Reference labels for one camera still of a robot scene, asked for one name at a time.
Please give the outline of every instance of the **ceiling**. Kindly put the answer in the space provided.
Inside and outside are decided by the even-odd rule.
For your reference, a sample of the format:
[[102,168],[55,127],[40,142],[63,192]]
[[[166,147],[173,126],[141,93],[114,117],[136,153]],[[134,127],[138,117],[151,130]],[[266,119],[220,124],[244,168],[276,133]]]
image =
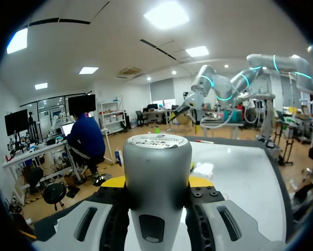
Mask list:
[[[297,54],[313,64],[313,55],[306,50],[309,43],[271,1],[177,1],[189,22],[168,30],[157,29],[143,17],[164,2],[161,0],[48,1],[23,25],[58,17],[90,24],[30,26],[28,47],[4,57],[0,77],[17,98],[23,99],[87,88],[99,80],[113,81],[127,67],[140,68],[143,75],[119,82],[146,84],[147,76],[152,81],[174,77],[172,70],[177,71],[176,77],[195,75],[204,64],[210,64],[219,74],[236,73],[248,67],[245,58],[251,53]],[[184,51],[201,45],[207,47],[209,55],[190,58]],[[92,75],[79,75],[84,66],[99,69]],[[47,89],[35,90],[34,84],[44,82]]]

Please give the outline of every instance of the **wooden floor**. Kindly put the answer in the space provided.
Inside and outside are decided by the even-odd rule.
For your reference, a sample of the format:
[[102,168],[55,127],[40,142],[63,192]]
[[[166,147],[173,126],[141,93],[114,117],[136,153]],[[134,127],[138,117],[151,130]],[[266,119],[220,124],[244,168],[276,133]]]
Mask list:
[[[172,129],[174,129],[173,132],[167,132],[166,125],[160,125],[160,129],[162,133],[195,136],[194,127],[190,128],[190,131],[188,133],[185,133],[185,130],[182,126],[177,126],[177,125],[172,125]],[[113,155],[116,149],[119,149],[119,150],[123,149],[123,146],[129,137],[138,135],[138,134],[152,133],[153,131],[154,129],[151,128],[151,126],[149,126],[149,127],[143,127],[143,128],[134,128],[134,129],[131,129],[127,133],[122,132],[116,135],[109,136],[110,146],[111,146]],[[258,133],[259,132],[254,129],[239,130],[238,137],[241,140],[254,140],[255,136]],[[214,130],[214,137],[230,138],[230,135],[231,135],[231,131],[229,128],[226,128],[226,127]],[[203,136],[203,132],[201,130],[198,131],[196,136]],[[284,149],[284,146],[285,146],[285,140],[284,138],[281,138],[280,147]],[[309,159],[308,151],[309,151],[308,144],[302,145],[295,140],[295,143],[293,145],[293,150],[290,155],[290,161],[293,161],[294,164],[280,166],[280,171],[284,178],[284,182],[286,184],[288,192],[295,191],[290,184],[290,180],[294,180],[298,188],[301,188],[302,185],[304,184],[302,181],[303,175],[301,174],[302,169],[307,168],[307,167],[309,168],[313,167],[313,161]],[[106,150],[105,156],[110,158],[108,149]],[[103,173],[111,174],[113,177],[124,175],[124,169],[122,167],[120,167],[119,165],[110,165],[109,162],[107,161],[100,163],[98,165],[98,171],[101,174]],[[86,197],[92,195],[93,192],[98,190],[98,187],[95,187],[92,185],[91,177],[89,177],[89,179],[84,184],[80,185],[79,188],[80,188],[80,191],[77,193],[77,195],[73,199],[66,196],[62,200],[62,202],[65,204],[65,207],[69,207],[85,199]],[[29,196],[28,200],[39,197],[39,196],[40,196],[39,194],[34,194],[32,196]],[[54,213],[55,213],[54,206],[46,204],[42,198],[23,206],[24,218],[25,219],[31,218],[33,222],[39,221]]]

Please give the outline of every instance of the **person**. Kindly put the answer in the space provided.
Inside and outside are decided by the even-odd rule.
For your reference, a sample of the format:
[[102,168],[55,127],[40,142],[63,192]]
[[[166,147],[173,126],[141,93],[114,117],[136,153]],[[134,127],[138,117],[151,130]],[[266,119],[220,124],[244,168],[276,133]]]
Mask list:
[[104,161],[105,153],[102,132],[95,119],[87,117],[84,112],[76,111],[73,116],[76,122],[67,135],[71,153],[79,164],[86,164],[97,179],[97,164]]

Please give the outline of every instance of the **yellow pad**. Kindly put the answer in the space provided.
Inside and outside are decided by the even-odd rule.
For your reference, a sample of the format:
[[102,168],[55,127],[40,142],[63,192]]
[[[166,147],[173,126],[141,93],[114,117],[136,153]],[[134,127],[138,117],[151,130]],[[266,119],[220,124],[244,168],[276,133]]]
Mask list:
[[172,114],[171,114],[170,117],[168,118],[168,121],[171,121],[174,117],[175,117],[175,113],[172,112]]
[[[125,184],[125,176],[119,176],[116,178],[111,178],[105,181],[102,184],[102,187],[124,187]],[[209,180],[196,176],[189,176],[189,184],[191,187],[208,187],[213,186],[214,184]]]

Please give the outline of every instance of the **white desk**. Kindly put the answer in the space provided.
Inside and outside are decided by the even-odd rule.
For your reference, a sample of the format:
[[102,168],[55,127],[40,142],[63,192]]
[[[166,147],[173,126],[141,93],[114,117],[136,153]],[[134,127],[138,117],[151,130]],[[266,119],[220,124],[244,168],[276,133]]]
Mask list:
[[[220,124],[223,124],[224,121],[206,121],[204,123],[202,123],[205,126],[212,126],[212,127],[216,127],[219,126]],[[243,122],[228,122],[224,125],[224,127],[231,127],[233,128],[233,130],[231,131],[231,139],[238,139],[238,133],[239,133],[239,127],[243,127],[244,123]],[[210,129],[211,130],[211,137],[214,136],[214,129]],[[204,133],[204,137],[208,137],[208,128],[203,128],[203,133]]]
[[150,115],[150,114],[161,114],[161,113],[163,113],[163,114],[165,114],[165,117],[166,117],[166,124],[168,125],[168,118],[169,118],[169,116],[168,116],[168,112],[173,112],[173,111],[175,111],[175,110],[154,110],[154,111],[144,111],[142,114],[143,115]]
[[191,142],[192,161],[210,163],[209,180],[258,222],[271,241],[286,240],[286,213],[280,185],[265,151],[259,147]]
[[[55,150],[63,149],[65,147],[65,145],[68,146],[68,143],[67,143],[66,140],[63,141],[63,142],[60,142],[58,144],[45,146],[44,148],[36,150],[35,152],[31,152],[31,153],[30,152],[25,152],[25,153],[22,153],[22,154],[20,154],[18,156],[15,156],[9,162],[3,163],[2,168],[6,170],[8,176],[11,179],[11,182],[13,182],[13,184],[14,184],[14,194],[18,198],[18,200],[20,201],[21,204],[24,205],[24,200],[25,200],[24,189],[28,188],[30,185],[26,184],[26,185],[18,187],[18,190],[21,193],[21,196],[20,196],[19,193],[17,192],[16,188],[15,188],[15,184],[16,184],[17,179],[18,179],[18,175],[17,175],[17,172],[16,172],[16,167],[18,166],[18,164],[20,164],[20,163],[22,163],[24,161],[27,161],[29,159],[32,159],[32,158],[37,158],[39,155],[42,155],[44,153],[49,153],[49,152],[52,152],[52,151],[55,151]],[[50,179],[50,178],[52,178],[52,177],[54,177],[56,175],[66,173],[66,172],[68,172],[70,170],[73,170],[75,175],[77,176],[78,180],[81,180],[79,172],[77,170],[77,167],[76,167],[74,161],[72,161],[72,159],[73,159],[72,155],[70,154],[69,151],[66,151],[66,152],[67,152],[67,155],[68,155],[69,160],[71,162],[71,166],[67,167],[65,169],[62,169],[62,170],[60,170],[58,172],[55,172],[53,174],[46,175],[40,181],[45,181],[45,180]]]

